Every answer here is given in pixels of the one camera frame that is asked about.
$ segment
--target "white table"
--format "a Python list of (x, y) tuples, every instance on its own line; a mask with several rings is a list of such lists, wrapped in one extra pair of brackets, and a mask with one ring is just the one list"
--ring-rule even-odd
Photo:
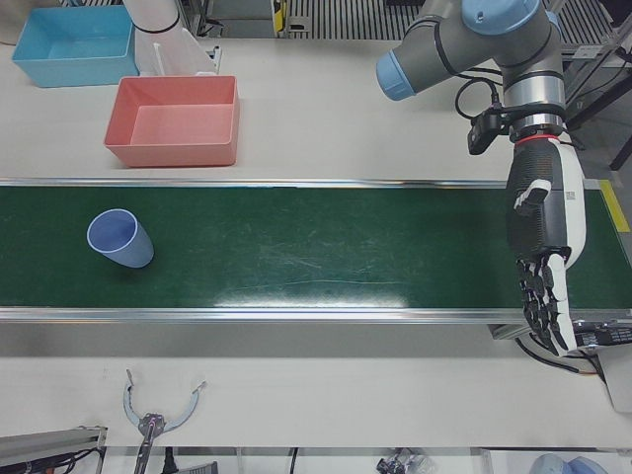
[[(374, 79), (389, 43), (223, 40), (242, 116), (237, 165), (126, 169), (102, 144), (116, 87), (44, 90), (0, 48), (0, 175), (10, 178), (503, 180), (512, 149), (467, 154), (458, 80), (392, 103)], [(468, 96), (474, 112), (487, 92)], [(157, 444), (628, 446), (596, 377), (546, 367), (485, 327), (4, 325), (0, 435), (100, 424), (137, 445), (121, 395), (177, 415)]]

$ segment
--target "white post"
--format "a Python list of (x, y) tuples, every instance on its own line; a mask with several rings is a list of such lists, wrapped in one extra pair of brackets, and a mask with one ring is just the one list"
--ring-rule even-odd
[(217, 73), (218, 61), (213, 61), (183, 27), (174, 0), (123, 0), (123, 3), (136, 26), (135, 61), (140, 75)]

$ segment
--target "pink plastic tray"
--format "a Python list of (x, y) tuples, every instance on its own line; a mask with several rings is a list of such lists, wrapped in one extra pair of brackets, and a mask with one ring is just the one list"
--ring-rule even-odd
[(125, 77), (105, 145), (131, 167), (227, 166), (238, 128), (233, 76)]

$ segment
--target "blue plastic tray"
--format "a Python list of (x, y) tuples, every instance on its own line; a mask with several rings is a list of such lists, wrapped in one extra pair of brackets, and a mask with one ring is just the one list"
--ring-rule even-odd
[(117, 84), (138, 75), (124, 6), (36, 8), (13, 61), (40, 87)]

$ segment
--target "blue cup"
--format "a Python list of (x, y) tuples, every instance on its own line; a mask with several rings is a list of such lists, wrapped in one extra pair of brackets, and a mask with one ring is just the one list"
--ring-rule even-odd
[(118, 264), (140, 269), (151, 262), (154, 246), (138, 219), (126, 209), (109, 209), (92, 219), (88, 245)]

